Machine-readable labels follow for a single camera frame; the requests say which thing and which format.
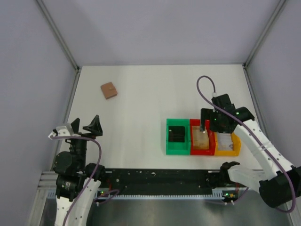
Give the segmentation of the yellow plastic bin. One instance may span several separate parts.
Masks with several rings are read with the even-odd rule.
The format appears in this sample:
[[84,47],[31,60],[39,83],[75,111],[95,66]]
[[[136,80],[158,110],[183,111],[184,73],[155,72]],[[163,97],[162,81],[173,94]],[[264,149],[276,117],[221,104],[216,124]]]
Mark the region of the yellow plastic bin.
[[241,150],[241,141],[235,133],[215,133],[215,156],[237,157]]

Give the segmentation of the red plastic bin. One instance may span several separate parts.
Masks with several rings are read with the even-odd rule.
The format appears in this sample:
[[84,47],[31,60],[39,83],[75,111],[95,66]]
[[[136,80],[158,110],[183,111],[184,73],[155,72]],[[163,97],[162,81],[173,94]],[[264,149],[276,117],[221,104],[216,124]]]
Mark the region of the red plastic bin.
[[205,120],[205,131],[200,131],[200,119],[190,119],[190,154],[213,156],[215,154],[215,134],[209,129],[210,121]]

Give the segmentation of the green plastic bin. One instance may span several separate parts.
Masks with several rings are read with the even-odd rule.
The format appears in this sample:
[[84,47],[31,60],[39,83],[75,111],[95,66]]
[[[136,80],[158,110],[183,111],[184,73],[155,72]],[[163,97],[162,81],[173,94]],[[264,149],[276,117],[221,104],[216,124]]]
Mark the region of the green plastic bin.
[[166,154],[190,155],[190,121],[189,119],[166,120]]

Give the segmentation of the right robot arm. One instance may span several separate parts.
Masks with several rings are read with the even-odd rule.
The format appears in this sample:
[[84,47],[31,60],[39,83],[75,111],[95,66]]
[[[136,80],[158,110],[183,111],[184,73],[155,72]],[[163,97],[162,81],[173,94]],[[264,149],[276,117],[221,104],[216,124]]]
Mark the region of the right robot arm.
[[296,207],[296,199],[301,195],[301,169],[287,160],[264,135],[254,116],[246,107],[236,108],[228,94],[213,93],[206,100],[212,108],[200,110],[200,130],[209,128],[218,133],[234,133],[247,146],[260,164],[263,173],[243,167],[238,162],[226,162],[221,166],[220,182],[231,186],[237,182],[256,191],[271,208],[281,211],[280,206],[291,202],[286,211],[291,213]]

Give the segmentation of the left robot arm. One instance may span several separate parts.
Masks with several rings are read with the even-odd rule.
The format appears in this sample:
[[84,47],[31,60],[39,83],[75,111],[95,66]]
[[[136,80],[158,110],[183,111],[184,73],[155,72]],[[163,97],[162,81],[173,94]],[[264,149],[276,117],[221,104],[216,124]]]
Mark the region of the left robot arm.
[[91,123],[79,131],[80,119],[58,126],[49,134],[52,140],[64,140],[70,145],[55,157],[53,171],[56,179],[56,226],[85,226],[97,189],[106,183],[105,167],[100,165],[102,152],[96,163],[87,163],[87,143],[96,144],[103,135],[100,118],[96,115]]

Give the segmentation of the brown leather card holder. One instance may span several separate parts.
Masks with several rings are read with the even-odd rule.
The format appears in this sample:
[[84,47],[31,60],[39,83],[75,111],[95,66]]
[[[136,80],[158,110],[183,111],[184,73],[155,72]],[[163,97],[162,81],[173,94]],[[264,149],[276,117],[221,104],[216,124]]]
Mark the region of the brown leather card holder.
[[112,82],[101,85],[101,91],[106,100],[117,96],[118,92]]

